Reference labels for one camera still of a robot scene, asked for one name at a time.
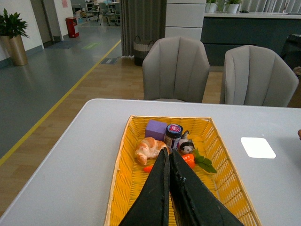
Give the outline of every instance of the gray floor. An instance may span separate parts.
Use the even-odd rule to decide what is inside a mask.
[[[28,65],[0,68],[0,158],[49,111],[119,40],[120,27],[96,21],[79,25],[70,49],[46,48]],[[83,49],[91,43],[94,48]],[[121,56],[121,44],[109,57]]]

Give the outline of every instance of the gold planter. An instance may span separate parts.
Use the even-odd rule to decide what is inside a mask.
[[[15,66],[28,64],[24,45],[20,35],[13,37],[12,39],[10,39],[9,36],[2,36],[2,40]]]

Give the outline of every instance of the artificial vegetable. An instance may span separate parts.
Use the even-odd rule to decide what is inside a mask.
[[[182,156],[182,158],[185,160],[185,162],[191,167],[195,167],[196,164],[194,162],[194,156],[193,154],[185,154]],[[150,173],[151,169],[152,169],[153,166],[147,166],[147,167],[144,167],[143,168],[143,171],[146,172],[146,173]]]
[[[146,173],[150,173],[152,167],[153,167],[153,166],[147,166],[147,167],[144,167],[144,168],[143,168],[143,171],[146,172]]]
[[[204,156],[200,155],[198,153],[198,149],[194,150],[195,158],[194,162],[199,165],[200,168],[204,169],[208,173],[217,173],[215,168],[212,165],[212,162],[210,159],[205,158]]]
[[[194,168],[197,164],[200,168],[207,171],[208,173],[217,173],[210,159],[207,159],[204,156],[200,155],[198,149],[195,149],[194,153],[195,156],[193,154],[185,154],[182,156],[182,158],[191,168]],[[144,167],[143,170],[146,173],[150,173],[152,167],[153,166],[147,166]]]
[[[182,158],[190,166],[190,168],[194,168],[196,166],[193,154],[185,154],[182,156]]]

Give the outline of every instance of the croissant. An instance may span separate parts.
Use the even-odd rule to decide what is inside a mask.
[[[167,148],[163,141],[155,140],[152,137],[146,137],[138,144],[135,155],[142,165],[146,165],[147,159],[156,158],[163,147]]]

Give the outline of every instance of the orange carrot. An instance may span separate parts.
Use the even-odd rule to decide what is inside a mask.
[[[182,158],[185,160],[185,162],[190,166],[190,168],[194,168],[196,166],[194,162],[194,156],[193,154],[185,154],[182,156]],[[143,168],[143,171],[146,173],[150,173],[153,166],[147,166]]]
[[[185,154],[182,156],[182,158],[190,166],[190,168],[194,168],[196,166],[193,154]]]
[[[144,168],[143,168],[143,171],[146,172],[146,173],[150,173],[152,167],[153,167],[153,166],[147,166],[147,167],[144,167]]]

